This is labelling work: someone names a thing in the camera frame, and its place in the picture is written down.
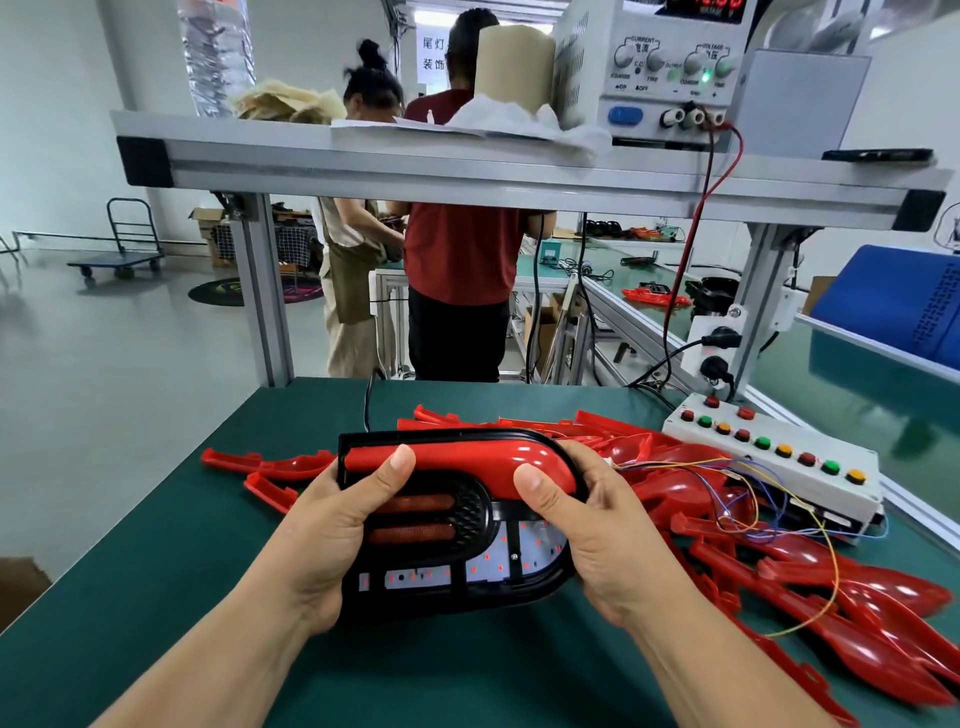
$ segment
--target hand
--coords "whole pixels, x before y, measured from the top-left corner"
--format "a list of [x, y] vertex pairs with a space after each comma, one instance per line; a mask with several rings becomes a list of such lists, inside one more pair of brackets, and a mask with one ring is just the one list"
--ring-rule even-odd
[[529, 464], [515, 470], [514, 484], [527, 505], [570, 541], [590, 603], [622, 627], [629, 615], [660, 602], [664, 591], [688, 585], [689, 579], [627, 481], [590, 448], [576, 442], [559, 445], [587, 482], [586, 503]]
[[376, 473], [344, 491], [334, 462], [297, 498], [237, 590], [304, 619], [310, 634], [328, 630], [340, 616], [341, 583], [363, 543], [364, 521], [403, 487], [416, 461], [401, 445]]

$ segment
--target push button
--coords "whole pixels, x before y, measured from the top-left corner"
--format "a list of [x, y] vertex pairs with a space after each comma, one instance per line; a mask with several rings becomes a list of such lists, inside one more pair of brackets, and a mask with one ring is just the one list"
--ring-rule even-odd
[[607, 112], [607, 121], [618, 127], [635, 127], [643, 121], [643, 109], [637, 107], [613, 107]]

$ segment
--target checkered cloth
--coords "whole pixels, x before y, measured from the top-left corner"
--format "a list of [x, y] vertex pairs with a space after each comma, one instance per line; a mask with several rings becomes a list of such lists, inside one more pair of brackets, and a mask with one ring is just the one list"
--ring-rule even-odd
[[[317, 229], [312, 225], [275, 223], [276, 252], [279, 262], [292, 263], [305, 268], [310, 264], [310, 246], [317, 242]], [[224, 260], [234, 260], [233, 233], [229, 223], [221, 223], [213, 229], [217, 255]]]

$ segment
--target fluorescent light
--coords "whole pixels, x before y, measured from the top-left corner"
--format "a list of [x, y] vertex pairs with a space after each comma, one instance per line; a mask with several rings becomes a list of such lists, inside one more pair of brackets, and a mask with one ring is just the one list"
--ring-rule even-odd
[[414, 11], [417, 25], [430, 25], [434, 28], [452, 28], [457, 16], [452, 12]]
[[[429, 25], [433, 28], [452, 28], [457, 21], [457, 15], [453, 12], [441, 11], [414, 11], [414, 22], [417, 25]], [[515, 23], [512, 20], [501, 20], [500, 25], [529, 25], [536, 28], [541, 33], [550, 35], [553, 32], [551, 23]]]

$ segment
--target paper roll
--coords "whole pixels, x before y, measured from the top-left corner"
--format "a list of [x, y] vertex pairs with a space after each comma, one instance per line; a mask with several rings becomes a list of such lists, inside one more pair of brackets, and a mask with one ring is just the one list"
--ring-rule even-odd
[[554, 39], [525, 25], [494, 25], [480, 31], [476, 92], [514, 102], [536, 114], [550, 103]]

